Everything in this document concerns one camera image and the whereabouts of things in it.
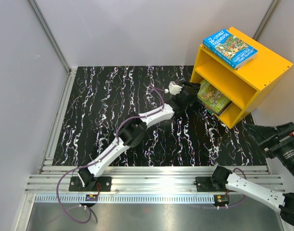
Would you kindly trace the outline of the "green 65-storey treehouse book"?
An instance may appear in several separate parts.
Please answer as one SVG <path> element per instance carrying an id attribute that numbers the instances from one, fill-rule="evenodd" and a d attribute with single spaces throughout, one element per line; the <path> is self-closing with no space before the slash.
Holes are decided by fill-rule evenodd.
<path id="1" fill-rule="evenodd" d="M 205 107 L 214 106 L 216 104 L 226 104 L 231 102 L 222 92 L 217 90 L 205 79 L 200 82 L 201 87 L 197 93 L 197 98 Z"/>

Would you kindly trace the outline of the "dark tale of two cities book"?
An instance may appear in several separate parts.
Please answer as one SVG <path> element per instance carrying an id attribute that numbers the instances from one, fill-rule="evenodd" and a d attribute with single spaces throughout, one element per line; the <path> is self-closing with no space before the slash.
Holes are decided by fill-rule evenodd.
<path id="1" fill-rule="evenodd" d="M 232 102 L 228 102 L 226 104 L 216 104 L 214 106 L 209 107 L 216 110 L 217 112 L 221 111 L 223 113 L 231 104 Z"/>

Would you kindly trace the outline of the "blue 26-storey treehouse book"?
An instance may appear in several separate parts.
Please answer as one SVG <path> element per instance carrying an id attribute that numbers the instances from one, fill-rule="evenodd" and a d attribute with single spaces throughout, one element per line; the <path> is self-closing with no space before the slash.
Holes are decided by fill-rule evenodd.
<path id="1" fill-rule="evenodd" d="M 203 45 L 213 47 L 224 56 L 237 64 L 237 68 L 254 59 L 258 50 L 231 34 L 228 30 L 222 29 L 215 34 L 205 38 Z"/>

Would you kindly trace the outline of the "blue back-cover book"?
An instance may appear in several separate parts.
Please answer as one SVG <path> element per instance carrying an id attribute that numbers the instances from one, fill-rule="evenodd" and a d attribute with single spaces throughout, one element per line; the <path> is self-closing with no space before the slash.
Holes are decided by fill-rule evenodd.
<path id="1" fill-rule="evenodd" d="M 234 63 L 232 60 L 230 60 L 228 57 L 224 56 L 222 53 L 214 49 L 213 47 L 208 47 L 204 45 L 206 49 L 208 49 L 210 52 L 214 53 L 216 56 L 218 56 L 221 60 L 226 62 L 231 68 L 237 69 L 237 64 Z"/>

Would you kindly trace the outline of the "green 104-storey treehouse book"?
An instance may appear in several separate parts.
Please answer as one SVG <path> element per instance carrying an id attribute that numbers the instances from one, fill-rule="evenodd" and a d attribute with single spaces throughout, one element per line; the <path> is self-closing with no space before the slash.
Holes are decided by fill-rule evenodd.
<path id="1" fill-rule="evenodd" d="M 221 111 L 217 112 L 216 110 L 206 107 L 206 110 L 211 114 L 211 115 L 216 115 L 216 116 L 220 116 L 222 114 Z"/>

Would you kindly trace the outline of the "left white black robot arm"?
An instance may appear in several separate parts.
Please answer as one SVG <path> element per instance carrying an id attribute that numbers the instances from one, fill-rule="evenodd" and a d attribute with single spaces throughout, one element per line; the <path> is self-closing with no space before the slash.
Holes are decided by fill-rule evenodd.
<path id="1" fill-rule="evenodd" d="M 125 119 L 118 127 L 112 143 L 96 159 L 78 170 L 78 186 L 83 190 L 92 191 L 105 169 L 122 153 L 136 147 L 148 128 L 181 115 L 189 105 L 195 103 L 200 86 L 199 83 L 187 81 L 179 86 L 171 81 L 168 93 L 172 98 L 166 102 L 161 98 L 160 107 L 145 113 L 132 114 Z"/>

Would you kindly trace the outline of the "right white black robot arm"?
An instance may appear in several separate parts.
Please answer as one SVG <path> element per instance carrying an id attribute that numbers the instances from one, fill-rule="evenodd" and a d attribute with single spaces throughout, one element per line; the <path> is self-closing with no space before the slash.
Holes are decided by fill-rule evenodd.
<path id="1" fill-rule="evenodd" d="M 278 126 L 243 126 L 265 158 L 277 158 L 294 177 L 294 123 Z M 294 226 L 294 192 L 273 191 L 239 177 L 225 167 L 216 167 L 211 187 L 242 193 L 277 212 L 282 220 Z"/>

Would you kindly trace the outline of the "yellow wooden shelf box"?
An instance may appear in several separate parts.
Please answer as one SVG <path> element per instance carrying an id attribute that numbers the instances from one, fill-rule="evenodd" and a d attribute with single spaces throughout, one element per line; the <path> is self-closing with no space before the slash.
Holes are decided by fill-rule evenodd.
<path id="1" fill-rule="evenodd" d="M 257 56 L 240 68 L 233 69 L 201 44 L 191 82 L 199 83 L 205 79 L 231 100 L 230 106 L 218 118 L 232 128 L 260 105 L 293 63 L 238 29 L 230 27 L 228 30 L 256 48 Z"/>

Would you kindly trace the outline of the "black marble pattern mat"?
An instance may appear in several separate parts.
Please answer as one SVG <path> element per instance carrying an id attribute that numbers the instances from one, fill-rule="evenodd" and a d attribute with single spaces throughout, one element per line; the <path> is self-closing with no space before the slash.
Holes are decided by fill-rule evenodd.
<path id="1" fill-rule="evenodd" d="M 113 141 L 129 113 L 144 113 L 161 105 L 152 87 L 181 83 L 192 66 L 79 67 L 53 158 L 55 166 L 80 166 L 95 159 Z M 199 103 L 184 114 L 148 129 L 142 142 L 122 153 L 114 166 L 264 166 L 243 125 L 229 129 Z"/>

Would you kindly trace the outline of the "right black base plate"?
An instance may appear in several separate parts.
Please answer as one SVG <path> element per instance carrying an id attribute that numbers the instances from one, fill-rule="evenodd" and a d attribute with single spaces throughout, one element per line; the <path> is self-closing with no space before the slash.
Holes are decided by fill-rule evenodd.
<path id="1" fill-rule="evenodd" d="M 197 192 L 226 192 L 234 182 L 222 177 L 196 177 L 194 185 Z"/>

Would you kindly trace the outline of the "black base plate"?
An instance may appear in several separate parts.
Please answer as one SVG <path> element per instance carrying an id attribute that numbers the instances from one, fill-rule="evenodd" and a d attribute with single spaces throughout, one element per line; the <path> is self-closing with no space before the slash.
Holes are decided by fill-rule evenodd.
<path id="1" fill-rule="evenodd" d="M 194 185 L 197 192 L 226 192 L 234 182 L 222 177 L 196 177 Z"/>
<path id="2" fill-rule="evenodd" d="M 111 177 L 98 177 L 92 178 L 87 186 L 83 187 L 80 178 L 72 177 L 70 179 L 69 191 L 70 192 L 110 192 L 112 178 Z"/>

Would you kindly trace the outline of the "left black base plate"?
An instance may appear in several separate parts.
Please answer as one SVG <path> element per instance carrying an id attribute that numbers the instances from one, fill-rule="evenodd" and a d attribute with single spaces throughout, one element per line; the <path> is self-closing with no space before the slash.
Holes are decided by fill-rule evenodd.
<path id="1" fill-rule="evenodd" d="M 98 177 L 92 178 L 87 186 L 83 187 L 80 178 L 72 177 L 70 179 L 69 191 L 70 192 L 110 192 L 112 178 L 111 177 Z"/>

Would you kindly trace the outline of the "aluminium rail frame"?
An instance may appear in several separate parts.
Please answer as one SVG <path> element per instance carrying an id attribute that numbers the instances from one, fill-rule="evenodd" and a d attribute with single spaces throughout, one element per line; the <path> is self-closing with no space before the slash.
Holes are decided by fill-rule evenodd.
<path id="1" fill-rule="evenodd" d="M 31 175 L 17 229 L 28 231 L 244 231 L 291 230 L 279 214 L 240 192 L 197 192 L 196 177 L 211 177 L 216 167 L 225 167 L 239 177 L 281 193 L 294 193 L 294 177 L 264 166 L 126 167 L 113 162 L 101 177 L 111 177 L 110 192 L 70 192 L 72 177 L 80 166 L 55 166 L 53 158 L 69 102 L 77 68 L 65 82 L 60 104 L 44 151 L 40 169 Z M 91 194 L 211 194 L 214 204 L 102 204 L 36 202 L 36 195 L 53 193 Z"/>

